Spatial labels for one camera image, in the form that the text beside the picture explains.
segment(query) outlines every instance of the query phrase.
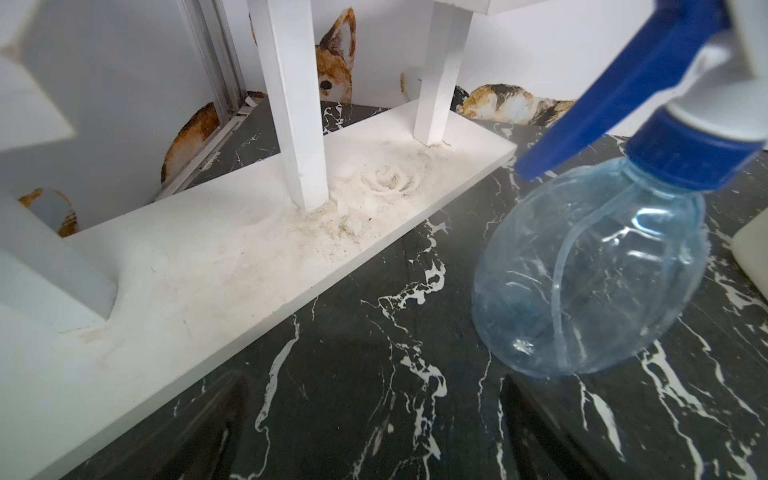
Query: fox ear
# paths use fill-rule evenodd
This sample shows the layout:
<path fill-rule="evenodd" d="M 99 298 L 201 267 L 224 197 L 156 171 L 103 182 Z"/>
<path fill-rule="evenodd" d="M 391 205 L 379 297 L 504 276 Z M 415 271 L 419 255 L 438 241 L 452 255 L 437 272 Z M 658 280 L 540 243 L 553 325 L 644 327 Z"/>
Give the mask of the fox ear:
<path fill-rule="evenodd" d="M 355 63 L 355 12 L 351 8 L 341 12 L 319 46 L 343 58 L 346 67 L 352 70 Z"/>

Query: white wall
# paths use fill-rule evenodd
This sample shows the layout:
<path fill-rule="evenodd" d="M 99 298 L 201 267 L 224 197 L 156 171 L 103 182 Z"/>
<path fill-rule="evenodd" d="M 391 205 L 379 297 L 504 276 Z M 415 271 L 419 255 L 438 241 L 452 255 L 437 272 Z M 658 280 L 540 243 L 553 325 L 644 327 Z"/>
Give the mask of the white wall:
<path fill-rule="evenodd" d="M 68 38 L 59 9 L 75 6 L 84 17 Z M 44 2 L 30 35 L 24 55 L 32 64 L 45 61 L 46 46 L 65 55 L 70 40 L 71 48 L 82 41 L 82 56 L 72 55 L 81 59 L 82 85 L 65 108 L 76 112 L 77 136 L 0 154 L 0 188 L 16 197 L 61 191 L 81 229 L 146 204 L 160 188 L 170 143 L 213 100 L 179 1 Z M 56 71 L 48 73 L 55 81 Z"/>

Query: white shelf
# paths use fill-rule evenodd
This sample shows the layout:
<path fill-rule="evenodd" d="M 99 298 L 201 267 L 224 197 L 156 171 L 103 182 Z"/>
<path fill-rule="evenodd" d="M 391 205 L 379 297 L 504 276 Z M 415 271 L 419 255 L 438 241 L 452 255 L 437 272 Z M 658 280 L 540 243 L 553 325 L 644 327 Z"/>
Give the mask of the white shelf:
<path fill-rule="evenodd" d="M 68 237 L 118 279 L 118 300 L 106 323 L 62 334 L 0 306 L 0 477 L 59 478 L 515 151 L 453 113 L 425 147 L 415 113 L 325 136 L 339 200 L 311 214 L 275 155 Z"/>
<path fill-rule="evenodd" d="M 546 0 L 435 0 L 436 2 L 453 5 L 455 7 L 469 10 L 470 12 L 482 13 L 483 15 L 494 15 L 522 8 L 534 3 L 545 2 Z"/>

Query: corgi wall decal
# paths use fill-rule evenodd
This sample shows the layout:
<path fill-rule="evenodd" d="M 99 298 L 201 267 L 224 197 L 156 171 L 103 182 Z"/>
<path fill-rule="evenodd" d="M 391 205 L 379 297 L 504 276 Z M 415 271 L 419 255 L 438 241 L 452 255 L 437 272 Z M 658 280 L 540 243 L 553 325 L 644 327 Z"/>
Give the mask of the corgi wall decal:
<path fill-rule="evenodd" d="M 60 237 L 68 237 L 78 231 L 78 217 L 69 199 L 52 188 L 35 188 L 18 199 Z"/>
<path fill-rule="evenodd" d="M 352 68 L 355 65 L 356 44 L 355 12 L 342 10 L 331 29 L 315 46 L 317 84 L 320 100 L 352 103 Z M 253 22 L 250 23 L 253 40 Z"/>
<path fill-rule="evenodd" d="M 219 116 L 214 103 L 205 104 L 179 130 L 165 154 L 160 170 L 160 182 L 170 180 L 178 174 L 203 146 L 205 140 L 219 127 Z"/>

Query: black marble floor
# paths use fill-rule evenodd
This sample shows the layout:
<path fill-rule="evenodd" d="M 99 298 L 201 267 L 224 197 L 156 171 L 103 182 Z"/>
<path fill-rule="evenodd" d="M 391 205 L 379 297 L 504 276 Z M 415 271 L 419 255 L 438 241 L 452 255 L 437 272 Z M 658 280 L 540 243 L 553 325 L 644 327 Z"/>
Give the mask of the black marble floor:
<path fill-rule="evenodd" d="M 268 106 L 257 109 L 192 186 L 277 152 Z M 377 110 L 325 104 L 324 124 L 332 131 Z M 485 126 L 518 154 L 543 134 Z M 623 145 L 604 136 L 548 176 L 620 156 Z M 116 458 L 232 375 L 247 391 L 237 480 L 519 478 L 500 393 L 513 381 L 612 478 L 768 477 L 768 306 L 729 248 L 768 207 L 768 155 L 707 195 L 707 272 L 667 334 L 603 372 L 535 380 L 478 340 L 470 291 L 496 226 L 545 180 L 497 169 L 66 478 L 114 473 Z M 545 455 L 536 469 L 563 478 Z"/>

